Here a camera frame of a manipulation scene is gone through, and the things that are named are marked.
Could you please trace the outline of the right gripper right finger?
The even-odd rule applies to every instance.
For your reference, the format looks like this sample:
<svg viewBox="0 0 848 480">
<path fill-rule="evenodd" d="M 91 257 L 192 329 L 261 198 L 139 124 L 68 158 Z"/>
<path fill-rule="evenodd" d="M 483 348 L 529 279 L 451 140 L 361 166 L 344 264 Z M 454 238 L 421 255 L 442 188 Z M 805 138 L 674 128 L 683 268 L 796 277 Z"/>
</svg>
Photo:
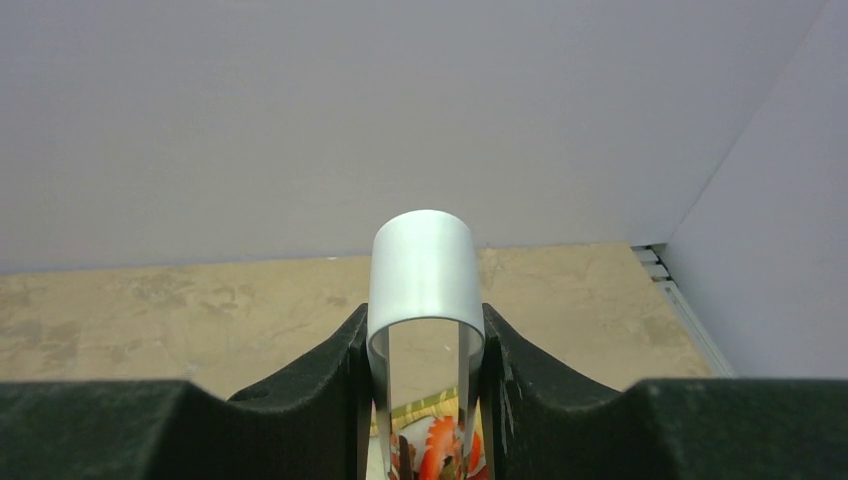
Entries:
<svg viewBox="0 0 848 480">
<path fill-rule="evenodd" d="M 616 391 L 522 337 L 492 306 L 481 410 L 493 479 L 843 479 L 847 385 L 643 379 Z"/>
</svg>

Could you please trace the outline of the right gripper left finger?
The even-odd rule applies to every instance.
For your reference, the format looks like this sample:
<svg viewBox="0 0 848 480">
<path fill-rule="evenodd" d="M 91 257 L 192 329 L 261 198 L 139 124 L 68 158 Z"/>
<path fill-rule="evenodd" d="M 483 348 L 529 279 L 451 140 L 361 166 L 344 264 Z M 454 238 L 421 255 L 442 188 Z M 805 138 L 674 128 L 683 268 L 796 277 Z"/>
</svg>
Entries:
<svg viewBox="0 0 848 480">
<path fill-rule="evenodd" d="M 365 306 L 221 399 L 186 380 L 5 382 L 5 479 L 361 479 L 371 415 Z"/>
</svg>

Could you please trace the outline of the metal serving tongs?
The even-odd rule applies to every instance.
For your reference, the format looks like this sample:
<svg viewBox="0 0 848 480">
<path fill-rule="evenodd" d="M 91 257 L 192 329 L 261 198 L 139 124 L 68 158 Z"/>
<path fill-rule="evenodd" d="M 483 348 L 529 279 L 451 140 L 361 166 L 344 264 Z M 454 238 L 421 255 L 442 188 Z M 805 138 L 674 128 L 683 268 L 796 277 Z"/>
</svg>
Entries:
<svg viewBox="0 0 848 480">
<path fill-rule="evenodd" d="M 376 233 L 367 304 L 367 357 L 383 471 L 391 465 L 391 327 L 437 319 L 456 324 L 459 411 L 453 416 L 462 436 L 460 476 L 467 469 L 467 446 L 475 426 L 486 333 L 469 227 L 438 210 L 396 216 Z"/>
</svg>

